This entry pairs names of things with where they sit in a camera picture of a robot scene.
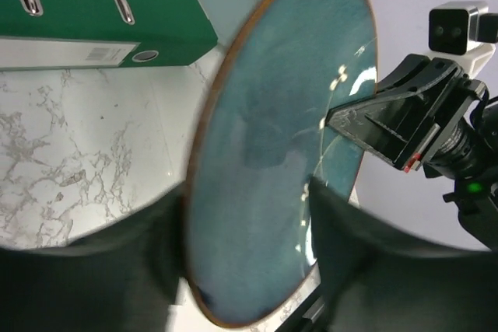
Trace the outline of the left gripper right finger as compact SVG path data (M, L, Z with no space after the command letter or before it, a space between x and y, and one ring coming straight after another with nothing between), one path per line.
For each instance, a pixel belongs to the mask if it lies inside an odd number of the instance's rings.
M421 239L309 182L330 331L495 331L497 255Z

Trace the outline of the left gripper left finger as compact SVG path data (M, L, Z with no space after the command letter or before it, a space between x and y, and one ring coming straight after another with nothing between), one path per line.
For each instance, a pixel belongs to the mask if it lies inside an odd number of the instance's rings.
M1 249L3 331L164 331L181 277L181 195L67 246Z

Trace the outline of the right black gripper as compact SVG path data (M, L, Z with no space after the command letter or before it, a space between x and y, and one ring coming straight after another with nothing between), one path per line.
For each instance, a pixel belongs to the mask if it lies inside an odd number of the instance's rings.
M452 128L430 160L426 178L445 176L454 190L443 195L458 208L465 231L488 248L497 248L497 98L483 82L465 79L452 60L409 54L377 83L374 95L328 111L327 125L386 163L422 162L438 138ZM476 101L467 121L461 102Z

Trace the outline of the dark teal plate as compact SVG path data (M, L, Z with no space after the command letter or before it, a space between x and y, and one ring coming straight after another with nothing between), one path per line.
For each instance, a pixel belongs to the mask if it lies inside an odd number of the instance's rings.
M328 111L372 95L377 65L369 0L261 0L233 38L184 192L187 279L215 325L259 323L314 269L310 178L348 197L363 158Z

